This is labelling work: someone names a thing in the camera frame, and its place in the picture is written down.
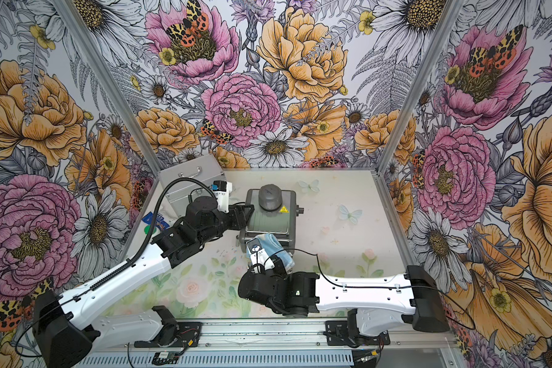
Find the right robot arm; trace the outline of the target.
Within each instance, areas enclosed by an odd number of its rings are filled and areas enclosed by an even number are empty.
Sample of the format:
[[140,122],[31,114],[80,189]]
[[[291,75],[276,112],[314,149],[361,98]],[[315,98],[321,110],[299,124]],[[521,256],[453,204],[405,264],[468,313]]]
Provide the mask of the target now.
[[415,265],[402,274],[381,278],[248,271],[239,282],[238,295],[286,317],[355,310],[358,331],[366,336],[377,336],[402,324],[425,333],[450,330],[435,281]]

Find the blue patterned cleaning cloth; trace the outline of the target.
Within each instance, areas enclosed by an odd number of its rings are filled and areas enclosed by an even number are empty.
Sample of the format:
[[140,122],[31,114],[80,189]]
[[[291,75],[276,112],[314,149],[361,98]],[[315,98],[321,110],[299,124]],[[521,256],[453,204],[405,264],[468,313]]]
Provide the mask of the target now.
[[269,256],[269,259],[265,264],[265,272],[272,270],[276,274],[280,275],[292,273],[294,268],[294,260],[292,255],[280,244],[275,235],[271,233],[260,234],[247,242],[245,244],[245,250],[249,260],[250,257],[248,247],[251,247],[252,245],[261,245]]

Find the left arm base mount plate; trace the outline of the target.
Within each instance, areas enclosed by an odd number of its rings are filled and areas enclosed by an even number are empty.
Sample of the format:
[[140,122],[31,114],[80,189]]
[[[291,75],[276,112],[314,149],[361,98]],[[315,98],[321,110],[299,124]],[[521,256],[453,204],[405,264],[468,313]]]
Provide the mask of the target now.
[[202,323],[176,322],[165,324],[152,340],[136,341],[136,348],[191,348],[199,346]]

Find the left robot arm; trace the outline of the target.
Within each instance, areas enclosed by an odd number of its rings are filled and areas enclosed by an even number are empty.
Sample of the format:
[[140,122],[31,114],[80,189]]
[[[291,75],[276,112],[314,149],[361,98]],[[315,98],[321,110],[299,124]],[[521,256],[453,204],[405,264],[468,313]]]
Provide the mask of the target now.
[[186,206],[185,213],[157,236],[147,233],[130,259],[63,294],[48,291],[35,302],[32,334],[48,367],[73,367],[97,347],[135,343],[138,347],[178,345],[179,323],[164,306],[122,316],[98,318],[111,305],[150,279],[181,265],[220,239],[226,231],[246,228],[255,211],[243,202],[231,204],[228,182],[212,186],[193,179],[206,192]]

